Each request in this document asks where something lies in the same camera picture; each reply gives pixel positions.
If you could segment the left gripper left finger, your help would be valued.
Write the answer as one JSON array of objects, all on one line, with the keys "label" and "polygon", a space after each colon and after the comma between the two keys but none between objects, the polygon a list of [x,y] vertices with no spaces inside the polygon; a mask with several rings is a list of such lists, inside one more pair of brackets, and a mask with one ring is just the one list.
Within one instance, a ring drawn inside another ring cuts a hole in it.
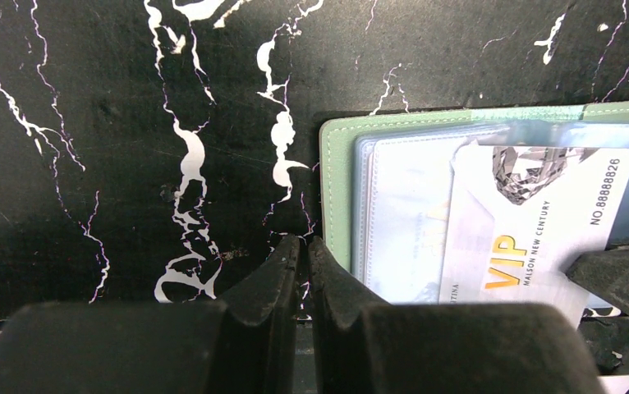
[{"label": "left gripper left finger", "polygon": [[300,246],[216,300],[28,305],[0,334],[0,393],[289,393]]}]

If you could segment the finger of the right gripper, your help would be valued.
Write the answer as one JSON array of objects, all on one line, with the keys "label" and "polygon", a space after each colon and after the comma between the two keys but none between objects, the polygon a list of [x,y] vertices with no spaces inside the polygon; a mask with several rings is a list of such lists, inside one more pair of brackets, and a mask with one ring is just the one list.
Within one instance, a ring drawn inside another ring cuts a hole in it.
[{"label": "finger of the right gripper", "polygon": [[566,270],[566,276],[629,315],[629,245],[586,252]]}]

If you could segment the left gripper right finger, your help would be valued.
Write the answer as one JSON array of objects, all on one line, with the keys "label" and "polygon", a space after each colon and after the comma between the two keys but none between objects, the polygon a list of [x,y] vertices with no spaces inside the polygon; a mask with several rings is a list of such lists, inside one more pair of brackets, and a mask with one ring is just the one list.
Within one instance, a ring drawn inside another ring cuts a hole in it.
[{"label": "left gripper right finger", "polygon": [[322,393],[601,393],[582,337],[542,304],[392,305],[308,248]]}]

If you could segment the white credit card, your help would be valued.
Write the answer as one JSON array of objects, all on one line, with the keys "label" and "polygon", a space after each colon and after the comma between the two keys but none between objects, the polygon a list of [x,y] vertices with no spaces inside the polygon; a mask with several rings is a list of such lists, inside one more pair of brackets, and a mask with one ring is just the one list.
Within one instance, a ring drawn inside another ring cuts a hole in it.
[{"label": "white credit card", "polygon": [[494,219],[466,190],[452,192],[451,162],[465,137],[380,140],[374,147],[365,284],[393,304],[479,303],[450,286],[445,242],[487,250]]},{"label": "white credit card", "polygon": [[468,144],[452,169],[440,302],[541,303],[578,325],[589,294],[565,272],[606,246],[629,149]]}]

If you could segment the green card holder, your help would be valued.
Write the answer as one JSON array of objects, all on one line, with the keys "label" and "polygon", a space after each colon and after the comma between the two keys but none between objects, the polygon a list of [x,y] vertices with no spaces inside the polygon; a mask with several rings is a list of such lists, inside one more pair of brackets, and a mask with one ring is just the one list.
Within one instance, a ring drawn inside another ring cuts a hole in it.
[{"label": "green card holder", "polygon": [[[335,259],[365,286],[375,145],[380,140],[443,135],[488,146],[629,149],[629,102],[420,112],[326,122],[320,132],[324,240]],[[629,180],[604,249],[620,240],[629,241]]]}]

